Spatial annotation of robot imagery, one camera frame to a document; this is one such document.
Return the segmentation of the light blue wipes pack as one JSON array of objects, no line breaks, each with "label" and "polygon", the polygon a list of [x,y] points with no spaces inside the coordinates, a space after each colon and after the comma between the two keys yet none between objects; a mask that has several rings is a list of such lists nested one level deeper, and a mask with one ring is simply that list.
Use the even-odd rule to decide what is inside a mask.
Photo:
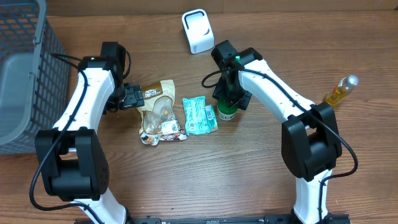
[{"label": "light blue wipes pack", "polygon": [[210,127],[205,111],[205,96],[184,98],[182,100],[185,112],[185,129],[187,135],[210,133]]}]

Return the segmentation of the brown snack packet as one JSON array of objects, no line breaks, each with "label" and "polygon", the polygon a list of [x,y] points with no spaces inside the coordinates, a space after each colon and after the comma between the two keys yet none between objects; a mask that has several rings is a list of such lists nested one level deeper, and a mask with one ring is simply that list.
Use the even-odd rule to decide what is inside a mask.
[{"label": "brown snack packet", "polygon": [[140,139],[143,144],[158,145],[161,141],[184,141],[186,131],[176,118],[175,84],[173,80],[161,80],[142,89],[144,106],[141,114]]}]

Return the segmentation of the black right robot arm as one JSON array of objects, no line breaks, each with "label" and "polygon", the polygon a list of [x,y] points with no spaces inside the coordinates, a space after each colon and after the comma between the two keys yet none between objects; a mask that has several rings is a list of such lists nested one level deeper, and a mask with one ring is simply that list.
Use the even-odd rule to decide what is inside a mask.
[{"label": "black right robot arm", "polygon": [[285,84],[253,48],[238,52],[228,40],[211,56],[221,77],[213,97],[225,108],[245,110],[255,96],[281,123],[281,154],[296,178],[290,215],[268,215],[267,223],[349,223],[347,215],[326,208],[327,178],[342,155],[333,108],[316,105]]}]

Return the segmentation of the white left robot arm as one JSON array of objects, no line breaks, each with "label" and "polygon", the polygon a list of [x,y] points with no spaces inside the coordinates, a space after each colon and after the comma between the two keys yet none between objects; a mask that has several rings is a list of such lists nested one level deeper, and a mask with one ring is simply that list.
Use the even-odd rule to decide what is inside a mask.
[{"label": "white left robot arm", "polygon": [[90,223],[131,223],[109,189],[109,164],[97,135],[102,115],[144,106],[141,86],[125,82],[130,53],[118,42],[103,42],[98,57],[83,57],[75,68],[78,82],[67,108],[51,129],[36,134],[39,166],[30,202],[42,211],[78,207]]}]

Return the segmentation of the green lid jar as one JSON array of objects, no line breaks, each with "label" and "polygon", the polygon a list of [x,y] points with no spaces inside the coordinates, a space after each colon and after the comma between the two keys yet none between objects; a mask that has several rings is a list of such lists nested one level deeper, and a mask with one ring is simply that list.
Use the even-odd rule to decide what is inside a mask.
[{"label": "green lid jar", "polygon": [[232,106],[228,108],[227,102],[224,99],[220,98],[217,103],[217,110],[219,119],[224,121],[230,121],[235,117],[238,107]]}]

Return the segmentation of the teal tissue pack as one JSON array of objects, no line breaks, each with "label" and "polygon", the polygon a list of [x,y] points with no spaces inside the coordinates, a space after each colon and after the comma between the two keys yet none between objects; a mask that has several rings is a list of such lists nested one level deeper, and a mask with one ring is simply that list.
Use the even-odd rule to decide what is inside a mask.
[{"label": "teal tissue pack", "polygon": [[218,130],[218,122],[215,115],[215,111],[211,105],[205,106],[206,117],[208,121],[208,126],[211,132]]}]

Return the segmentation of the yellow bottle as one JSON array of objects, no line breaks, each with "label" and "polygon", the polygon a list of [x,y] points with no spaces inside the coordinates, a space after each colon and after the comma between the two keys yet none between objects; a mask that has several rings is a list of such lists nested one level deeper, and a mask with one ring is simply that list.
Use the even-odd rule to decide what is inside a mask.
[{"label": "yellow bottle", "polygon": [[354,90],[358,83],[359,80],[356,75],[344,77],[331,92],[324,96],[323,102],[328,103],[333,108],[336,107],[343,98],[348,96]]}]

